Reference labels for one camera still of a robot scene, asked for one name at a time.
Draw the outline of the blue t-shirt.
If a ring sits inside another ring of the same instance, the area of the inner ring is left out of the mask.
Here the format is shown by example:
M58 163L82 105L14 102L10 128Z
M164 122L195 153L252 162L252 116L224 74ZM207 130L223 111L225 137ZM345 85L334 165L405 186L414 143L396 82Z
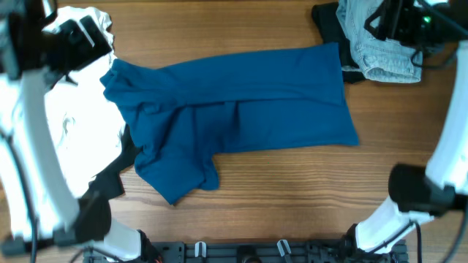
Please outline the blue t-shirt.
M215 190L217 153L359 143L339 46L236 53L148 69L116 59L101 78L164 199Z

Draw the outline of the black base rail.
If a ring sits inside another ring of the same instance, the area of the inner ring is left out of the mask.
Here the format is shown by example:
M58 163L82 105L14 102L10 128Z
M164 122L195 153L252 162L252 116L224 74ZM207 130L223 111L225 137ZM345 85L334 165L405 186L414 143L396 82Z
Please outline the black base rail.
M407 245L401 240L387 254L374 254L362 258L354 255L341 258L338 240L310 240L274 243L212 243L186 244L183 242L154 243L168 263L334 263L334 262L380 262L408 263Z

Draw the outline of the light blue denim jeans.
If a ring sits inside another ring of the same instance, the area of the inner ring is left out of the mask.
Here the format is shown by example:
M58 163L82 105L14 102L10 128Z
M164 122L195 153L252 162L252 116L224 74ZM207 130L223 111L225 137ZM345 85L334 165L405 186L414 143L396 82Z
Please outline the light blue denim jeans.
M382 83L419 83L422 69L410 61L415 50L394 39L379 40L365 28L382 0L339 0L336 17L350 41L350 55L364 77Z

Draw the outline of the folded black garment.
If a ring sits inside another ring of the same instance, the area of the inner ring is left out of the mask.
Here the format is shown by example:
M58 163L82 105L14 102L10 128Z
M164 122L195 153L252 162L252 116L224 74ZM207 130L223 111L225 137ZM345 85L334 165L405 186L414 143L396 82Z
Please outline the folded black garment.
M355 84L366 78L354 62L350 52L350 41L345 37L343 29L336 17L338 2L317 4L312 7L311 17L324 43L339 44L339 58L343 80Z

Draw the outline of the black garment under white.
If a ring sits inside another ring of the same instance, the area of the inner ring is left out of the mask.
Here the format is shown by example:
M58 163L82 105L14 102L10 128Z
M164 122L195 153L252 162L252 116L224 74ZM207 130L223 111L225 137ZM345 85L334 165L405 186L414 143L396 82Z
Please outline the black garment under white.
M120 174L135 163L135 158L141 152L141 148L135 146L130 128L127 124L121 136L121 153L89 183L89 188L83 195L89 198L98 193L106 200L114 199L125 193Z

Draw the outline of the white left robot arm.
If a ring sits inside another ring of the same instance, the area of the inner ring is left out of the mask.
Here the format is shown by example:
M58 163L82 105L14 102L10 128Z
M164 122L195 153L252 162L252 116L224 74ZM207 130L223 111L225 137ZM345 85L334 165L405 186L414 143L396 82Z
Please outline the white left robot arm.
M1 252L35 262L42 249L77 246L112 262L158 262L143 232L112 218L105 195L92 190L76 198L62 174L45 94L112 46L90 16L48 31L58 13L55 1L1 3L1 182L12 222Z

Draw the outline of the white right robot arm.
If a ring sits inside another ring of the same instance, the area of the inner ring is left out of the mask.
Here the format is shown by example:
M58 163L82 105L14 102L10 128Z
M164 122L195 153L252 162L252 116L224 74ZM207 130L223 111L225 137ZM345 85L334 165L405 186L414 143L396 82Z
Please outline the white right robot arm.
M336 16L364 77L417 83L423 57L455 42L456 80L445 125L424 167L397 164L386 200L354 231L359 251L383 254L416 226L467 207L467 3L340 1Z

